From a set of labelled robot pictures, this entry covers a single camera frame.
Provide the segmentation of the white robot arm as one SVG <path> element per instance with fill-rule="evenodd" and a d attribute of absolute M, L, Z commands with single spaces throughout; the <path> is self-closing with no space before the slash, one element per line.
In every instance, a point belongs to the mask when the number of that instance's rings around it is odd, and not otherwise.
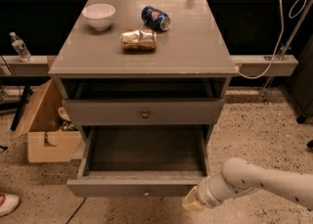
<path fill-rule="evenodd" d="M 190 211 L 202 211 L 258 189 L 313 209 L 312 174 L 266 169 L 238 157 L 227 159 L 219 173 L 202 179 L 183 199 L 182 206 Z"/>

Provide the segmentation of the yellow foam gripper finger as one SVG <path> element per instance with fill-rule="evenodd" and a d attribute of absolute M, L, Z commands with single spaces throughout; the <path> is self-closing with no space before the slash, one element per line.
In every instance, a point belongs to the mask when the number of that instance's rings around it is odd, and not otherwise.
<path fill-rule="evenodd" d="M 182 206 L 188 211 L 203 211 L 203 206 L 197 200 L 197 186 L 194 186 L 182 200 Z"/>

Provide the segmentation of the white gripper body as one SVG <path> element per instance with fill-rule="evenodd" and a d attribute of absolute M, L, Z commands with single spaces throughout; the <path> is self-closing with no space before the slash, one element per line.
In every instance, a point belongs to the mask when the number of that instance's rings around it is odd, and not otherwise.
<path fill-rule="evenodd" d="M 215 208 L 234 195 L 235 188 L 223 178 L 221 173 L 217 173 L 199 182 L 196 199 L 207 208 Z"/>

